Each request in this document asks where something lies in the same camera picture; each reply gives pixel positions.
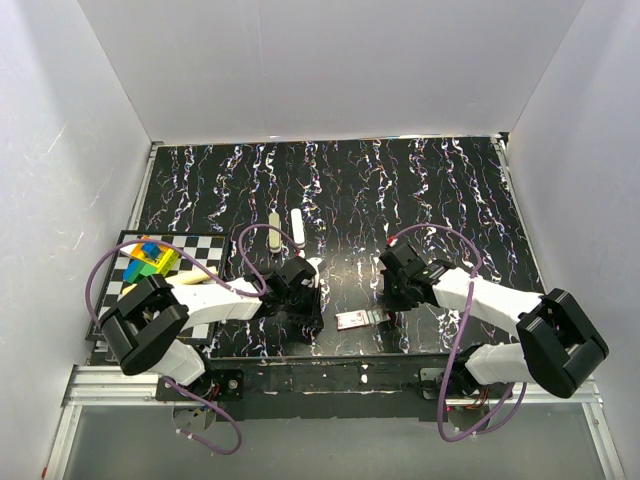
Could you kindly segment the beige stapler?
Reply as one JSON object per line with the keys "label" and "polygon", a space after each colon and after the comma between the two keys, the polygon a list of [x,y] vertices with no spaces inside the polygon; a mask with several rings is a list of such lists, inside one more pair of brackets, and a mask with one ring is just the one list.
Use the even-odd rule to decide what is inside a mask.
{"label": "beige stapler", "polygon": [[280,233],[280,216],[277,212],[271,212],[268,217],[268,223],[270,225],[268,246],[272,254],[278,254],[282,249],[282,236]]}

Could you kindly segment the white stapler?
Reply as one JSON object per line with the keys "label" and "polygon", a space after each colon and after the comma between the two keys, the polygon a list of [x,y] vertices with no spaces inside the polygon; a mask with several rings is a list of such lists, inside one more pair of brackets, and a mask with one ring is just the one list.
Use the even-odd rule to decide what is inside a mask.
{"label": "white stapler", "polygon": [[293,208],[290,211],[291,229],[293,240],[297,248],[303,249],[306,245],[306,236],[304,230],[304,222],[302,212],[299,208]]}

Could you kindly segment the staple box tray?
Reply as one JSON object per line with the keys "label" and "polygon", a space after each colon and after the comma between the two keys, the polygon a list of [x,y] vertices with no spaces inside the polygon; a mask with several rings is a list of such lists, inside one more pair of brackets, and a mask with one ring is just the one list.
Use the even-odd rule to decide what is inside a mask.
{"label": "staple box tray", "polygon": [[391,319],[391,316],[384,309],[370,309],[367,311],[368,323],[371,325],[378,325],[387,322]]}

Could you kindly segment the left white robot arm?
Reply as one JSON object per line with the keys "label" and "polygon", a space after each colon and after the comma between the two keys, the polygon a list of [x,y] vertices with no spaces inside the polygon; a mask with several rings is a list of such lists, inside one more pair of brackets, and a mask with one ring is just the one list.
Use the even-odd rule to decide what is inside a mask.
{"label": "left white robot arm", "polygon": [[105,312],[99,327],[124,374],[167,376],[188,398],[200,400],[211,392],[213,377],[204,356],[179,335],[200,325],[269,317],[321,329],[324,269],[318,257],[292,257],[263,273],[266,292],[259,297],[238,293],[258,292],[253,274],[231,281],[230,289],[217,282],[173,286],[154,274]]}

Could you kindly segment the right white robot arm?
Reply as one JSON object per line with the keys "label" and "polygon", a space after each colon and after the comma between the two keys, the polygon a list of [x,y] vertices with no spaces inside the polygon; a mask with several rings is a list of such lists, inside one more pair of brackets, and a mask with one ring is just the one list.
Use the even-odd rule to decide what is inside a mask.
{"label": "right white robot arm", "polygon": [[566,399],[609,355],[604,338],[565,290],[540,294],[507,288],[448,261],[427,263],[404,242],[387,246],[380,260],[388,311],[429,304],[468,312],[514,337],[511,344],[474,345],[457,355],[451,374],[438,378],[451,395],[471,398],[489,385],[522,382]]}

